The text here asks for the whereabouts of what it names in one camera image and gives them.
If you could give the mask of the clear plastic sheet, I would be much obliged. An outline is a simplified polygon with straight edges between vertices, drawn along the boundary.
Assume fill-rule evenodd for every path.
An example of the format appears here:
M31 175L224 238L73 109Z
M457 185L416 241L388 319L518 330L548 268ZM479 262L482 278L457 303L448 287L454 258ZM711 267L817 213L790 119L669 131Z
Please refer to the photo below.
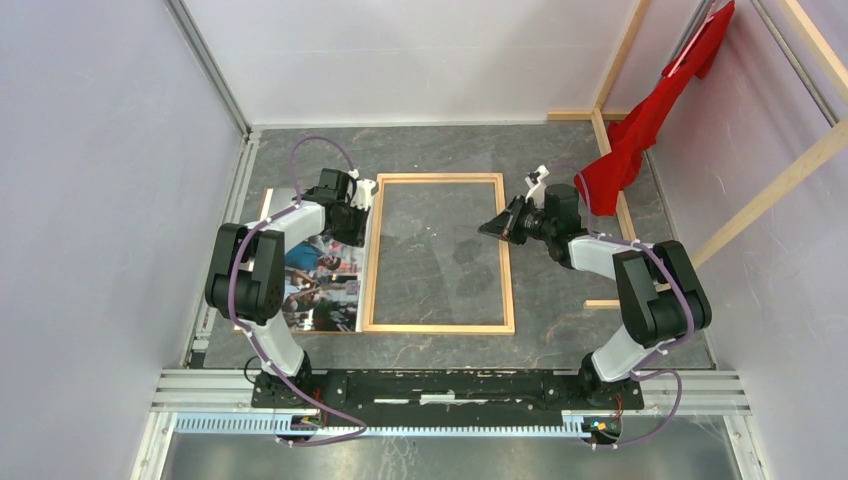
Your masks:
M478 231L499 211L495 181L387 182L382 193L374 324L505 326L500 244Z

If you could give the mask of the printed colour photo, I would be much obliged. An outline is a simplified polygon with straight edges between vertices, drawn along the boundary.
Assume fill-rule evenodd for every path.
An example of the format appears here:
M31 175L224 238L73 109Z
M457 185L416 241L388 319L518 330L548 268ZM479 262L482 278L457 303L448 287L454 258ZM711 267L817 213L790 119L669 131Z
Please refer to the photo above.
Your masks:
M359 308L364 300L366 250L317 233L286 235L284 260L272 263L272 295L277 299L273 320L295 332L355 333L361 330Z

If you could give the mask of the wooden picture frame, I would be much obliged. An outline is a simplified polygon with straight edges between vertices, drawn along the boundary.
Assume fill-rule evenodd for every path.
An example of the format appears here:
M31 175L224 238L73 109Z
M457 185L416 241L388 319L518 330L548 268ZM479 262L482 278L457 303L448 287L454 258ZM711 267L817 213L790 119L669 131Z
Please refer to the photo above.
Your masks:
M511 264L508 247L500 243L499 271L504 320L498 325L451 324L377 324L376 296L380 255L380 237L386 188L390 185L489 184L493 187L495 209L505 208L505 188L501 173L380 173L376 177L378 193L372 208L368 252L368 270L364 287L362 330L365 333L426 335L513 335L516 331Z

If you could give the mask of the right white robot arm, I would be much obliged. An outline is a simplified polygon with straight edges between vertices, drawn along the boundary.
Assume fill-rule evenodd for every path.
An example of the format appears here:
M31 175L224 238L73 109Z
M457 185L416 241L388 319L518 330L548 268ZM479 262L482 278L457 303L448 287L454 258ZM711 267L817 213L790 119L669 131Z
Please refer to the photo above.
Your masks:
M558 265L615 282L622 325L588 355L577 382L580 400L602 408L617 396L617 382L636 378L647 360L708 327L712 309L680 242L592 233L583 225L579 200L571 185L542 186L514 197L478 231L513 245L541 241Z

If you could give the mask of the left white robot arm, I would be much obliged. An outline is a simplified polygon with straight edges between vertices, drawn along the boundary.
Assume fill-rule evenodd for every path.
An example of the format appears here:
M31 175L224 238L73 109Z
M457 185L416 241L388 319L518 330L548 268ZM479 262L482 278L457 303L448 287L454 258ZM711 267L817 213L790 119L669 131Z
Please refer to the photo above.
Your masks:
M250 224L225 223L216 233L205 281L206 304L246 334L263 372L278 377L275 392L290 407L314 394L307 354L283 309L285 256L313 236L363 247L378 184L357 170L324 168L315 186L295 189L282 210Z

